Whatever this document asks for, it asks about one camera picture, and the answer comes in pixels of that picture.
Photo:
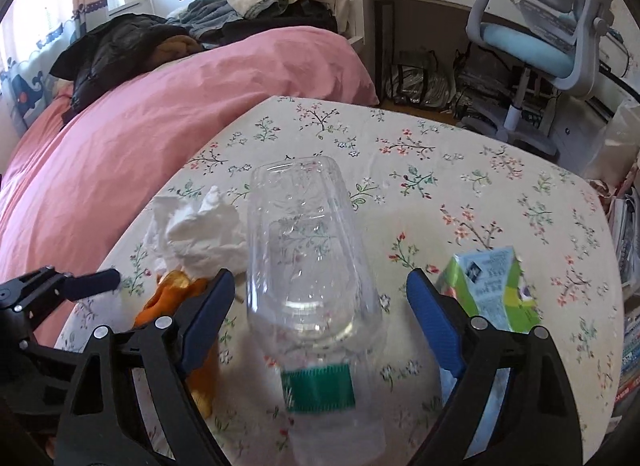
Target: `chair armrest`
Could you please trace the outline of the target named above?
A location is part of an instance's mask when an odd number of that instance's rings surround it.
[[[466,22],[466,35],[468,38],[476,45],[485,48],[489,45],[482,39],[480,26],[482,25],[482,16],[484,15],[487,5],[489,5],[489,0],[476,0],[469,13],[469,19]]]

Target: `clear plastic bottle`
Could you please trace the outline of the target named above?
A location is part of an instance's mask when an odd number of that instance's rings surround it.
[[[386,335],[340,168],[266,165],[249,197],[247,316],[280,366],[296,461],[366,464],[385,450],[373,360]]]

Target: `down jacket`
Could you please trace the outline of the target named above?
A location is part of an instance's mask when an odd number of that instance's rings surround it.
[[[53,77],[74,82],[65,125],[112,88],[142,74],[143,63],[163,41],[186,34],[159,16],[123,14],[70,45],[50,70]]]

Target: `white tissue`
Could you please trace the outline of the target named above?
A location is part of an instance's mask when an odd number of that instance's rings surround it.
[[[235,207],[226,204],[217,186],[202,199],[157,195],[144,243],[156,257],[155,271],[182,269],[191,279],[213,278],[222,268],[246,271],[248,249]]]

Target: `plastic bag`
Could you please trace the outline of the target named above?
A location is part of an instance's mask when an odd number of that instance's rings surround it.
[[[640,73],[626,80],[640,88]],[[591,161],[582,177],[606,182],[616,188],[638,158],[640,150],[640,103],[632,97],[625,99],[607,126],[600,130],[594,141]]]
[[[391,65],[386,94],[396,103],[438,111],[447,108],[455,89],[434,51],[403,51]]]

